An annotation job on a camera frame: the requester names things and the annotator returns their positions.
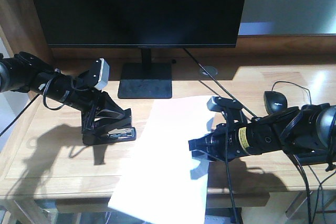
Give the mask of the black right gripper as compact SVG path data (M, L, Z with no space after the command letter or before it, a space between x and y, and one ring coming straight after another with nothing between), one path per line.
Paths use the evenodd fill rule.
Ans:
M275 130L268 124L249 123L228 130L219 124L212 134L188 141L192 157L197 160L229 162L240 157L281 150Z

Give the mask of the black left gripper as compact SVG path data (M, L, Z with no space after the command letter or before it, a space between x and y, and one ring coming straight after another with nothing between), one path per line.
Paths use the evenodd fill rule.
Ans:
M105 91L71 91L65 105L81 112L81 133L95 134L96 127L131 126L131 109L119 107Z

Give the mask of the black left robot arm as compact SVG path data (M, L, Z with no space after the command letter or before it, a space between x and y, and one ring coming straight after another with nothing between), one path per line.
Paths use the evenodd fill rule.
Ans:
M103 88L110 67L96 59L90 69L74 78L27 52L1 59L1 92L34 91L82 113L82 130L106 134L131 126L131 110L120 108Z

